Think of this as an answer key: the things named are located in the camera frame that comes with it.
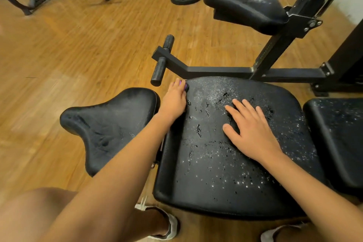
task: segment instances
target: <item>hand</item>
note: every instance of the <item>hand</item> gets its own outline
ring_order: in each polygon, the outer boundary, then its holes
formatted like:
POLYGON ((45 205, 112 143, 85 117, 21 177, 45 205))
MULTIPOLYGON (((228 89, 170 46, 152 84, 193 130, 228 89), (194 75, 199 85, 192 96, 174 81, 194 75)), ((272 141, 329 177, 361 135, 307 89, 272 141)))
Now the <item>hand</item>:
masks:
POLYGON ((187 93, 184 91, 184 87, 185 80, 180 82, 180 79, 176 78, 175 82, 169 85, 168 92, 166 92, 161 102, 159 113, 172 122, 183 114, 185 106, 187 105, 187 93))
POLYGON ((271 155, 282 154, 280 145, 266 121, 262 109, 256 110, 247 100, 240 103, 234 99, 236 109, 226 105, 225 109, 232 115, 240 130, 240 134, 229 124, 223 125, 223 131, 232 143, 246 156, 256 160, 264 166, 271 155))

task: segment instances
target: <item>person's left hand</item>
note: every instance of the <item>person's left hand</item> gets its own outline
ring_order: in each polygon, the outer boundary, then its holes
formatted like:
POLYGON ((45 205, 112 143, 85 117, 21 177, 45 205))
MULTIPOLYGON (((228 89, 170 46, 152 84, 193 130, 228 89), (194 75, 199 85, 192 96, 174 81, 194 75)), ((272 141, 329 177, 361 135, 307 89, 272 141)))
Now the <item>person's left hand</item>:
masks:
POLYGON ((186 95, 184 91, 185 80, 176 78, 175 82, 169 85, 168 92, 166 92, 159 113, 164 117, 172 120, 173 122, 184 112, 187 105, 186 95))

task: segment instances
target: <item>black leather upholstery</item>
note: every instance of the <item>black leather upholstery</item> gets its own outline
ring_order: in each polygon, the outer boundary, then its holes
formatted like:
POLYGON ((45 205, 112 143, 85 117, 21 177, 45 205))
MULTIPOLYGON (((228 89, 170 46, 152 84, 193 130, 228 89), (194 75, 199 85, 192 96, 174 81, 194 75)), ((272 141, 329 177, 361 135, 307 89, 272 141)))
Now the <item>black leather upholstery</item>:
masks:
POLYGON ((279 0, 204 0, 204 3, 215 9, 215 19, 249 26, 267 35, 278 33, 289 20, 279 0))
POLYGON ((362 196, 363 98, 312 99, 303 109, 331 184, 362 196))
POLYGON ((145 127, 159 107, 160 98, 154 91, 128 88, 107 102, 68 108, 60 123, 82 138, 86 170, 93 176, 145 127))
POLYGON ((263 220, 304 212, 257 162, 224 135, 237 126, 224 106, 233 98, 259 105, 283 151, 326 182, 299 102, 284 88, 258 81, 205 77, 190 79, 187 110, 172 125, 162 147, 154 197, 168 205, 221 217, 263 220))

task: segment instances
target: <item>white shoe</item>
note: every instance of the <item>white shoe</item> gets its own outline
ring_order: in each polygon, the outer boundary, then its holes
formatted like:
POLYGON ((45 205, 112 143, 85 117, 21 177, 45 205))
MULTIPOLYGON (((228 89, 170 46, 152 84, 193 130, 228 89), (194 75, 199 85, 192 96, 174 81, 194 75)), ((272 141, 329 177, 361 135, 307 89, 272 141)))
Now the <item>white shoe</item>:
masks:
POLYGON ((144 200, 144 198, 142 198, 141 199, 141 203, 140 204, 136 204, 135 205, 135 208, 138 209, 138 210, 142 210, 142 211, 145 211, 147 209, 156 209, 165 218, 168 218, 169 219, 169 230, 166 233, 166 235, 151 235, 151 236, 148 236, 148 238, 156 239, 156 240, 170 240, 170 239, 173 239, 175 236, 178 235, 179 230, 180 230, 180 222, 179 222, 179 220, 175 216, 173 216, 173 215, 165 212, 164 210, 162 210, 159 207, 156 207, 156 206, 145 206, 146 198, 147 197, 145 197, 145 200, 144 200))
POLYGON ((276 229, 273 230, 267 230, 264 233, 261 234, 261 242, 274 242, 274 235, 276 232, 284 227, 296 227, 301 229, 303 226, 305 226, 305 223, 299 224, 299 225, 283 225, 279 226, 276 229))

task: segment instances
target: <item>person's left arm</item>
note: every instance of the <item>person's left arm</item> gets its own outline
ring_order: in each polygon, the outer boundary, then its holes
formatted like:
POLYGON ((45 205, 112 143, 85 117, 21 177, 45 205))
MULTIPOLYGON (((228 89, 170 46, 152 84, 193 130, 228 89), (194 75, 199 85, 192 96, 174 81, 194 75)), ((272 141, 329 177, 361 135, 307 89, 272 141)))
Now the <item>person's left arm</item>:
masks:
POLYGON ((185 80, 171 83, 159 112, 57 217, 41 242, 117 241, 166 132, 186 106, 185 80))

